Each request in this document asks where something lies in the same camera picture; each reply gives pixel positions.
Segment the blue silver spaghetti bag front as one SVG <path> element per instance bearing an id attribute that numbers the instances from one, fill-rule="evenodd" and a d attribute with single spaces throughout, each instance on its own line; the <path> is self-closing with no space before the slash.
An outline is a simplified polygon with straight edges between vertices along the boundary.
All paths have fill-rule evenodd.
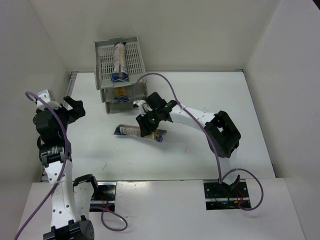
<path id="1" fill-rule="evenodd" d="M 152 142 L 161 143 L 163 141 L 164 136 L 167 134 L 167 130 L 156 129 L 151 134 L 147 134 L 146 136 L 142 136 L 142 132 L 139 126 L 127 125 L 127 124 L 119 124 L 113 134 L 115 136 L 127 136 L 127 137 L 135 137 L 140 139 L 146 139 Z"/>

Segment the blue orange spaghetti bag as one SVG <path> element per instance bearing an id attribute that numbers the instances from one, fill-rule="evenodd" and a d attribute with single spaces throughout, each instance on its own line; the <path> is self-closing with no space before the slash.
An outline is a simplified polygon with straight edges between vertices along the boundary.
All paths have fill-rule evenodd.
<path id="1" fill-rule="evenodd" d="M 120 103 L 128 103 L 130 100 L 127 96 L 126 88 L 125 87 L 116 87 L 113 89 L 115 97 L 114 101 Z"/>
<path id="2" fill-rule="evenodd" d="M 114 45 L 111 82 L 129 82 L 126 63 L 126 42 L 120 41 Z"/>

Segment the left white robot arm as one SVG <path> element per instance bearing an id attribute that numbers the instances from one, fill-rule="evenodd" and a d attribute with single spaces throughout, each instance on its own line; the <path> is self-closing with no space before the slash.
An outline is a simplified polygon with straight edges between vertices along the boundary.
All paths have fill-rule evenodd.
<path id="1" fill-rule="evenodd" d="M 43 234 L 43 239 L 93 240 L 89 212 L 98 184 L 92 174 L 72 178 L 72 148 L 67 139 L 68 125 L 84 117 L 86 111 L 81 100 L 66 96 L 64 101 L 70 110 L 56 102 L 47 90 L 39 92 L 35 99 L 33 123 L 39 133 L 39 159 L 52 186 L 50 231 Z"/>

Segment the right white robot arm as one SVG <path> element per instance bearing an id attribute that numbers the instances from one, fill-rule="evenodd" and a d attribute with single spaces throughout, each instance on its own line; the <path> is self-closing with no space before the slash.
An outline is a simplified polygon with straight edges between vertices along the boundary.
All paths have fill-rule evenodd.
<path id="1" fill-rule="evenodd" d="M 237 156 L 241 134 L 225 111 L 204 112 L 182 105 L 177 100 L 165 101 L 157 92 L 144 100 L 136 100 L 136 117 L 142 137 L 156 132 L 160 122 L 179 123 L 200 130 L 207 138 L 218 167 L 218 182 L 225 192 L 232 192 L 240 182 L 233 164 Z"/>

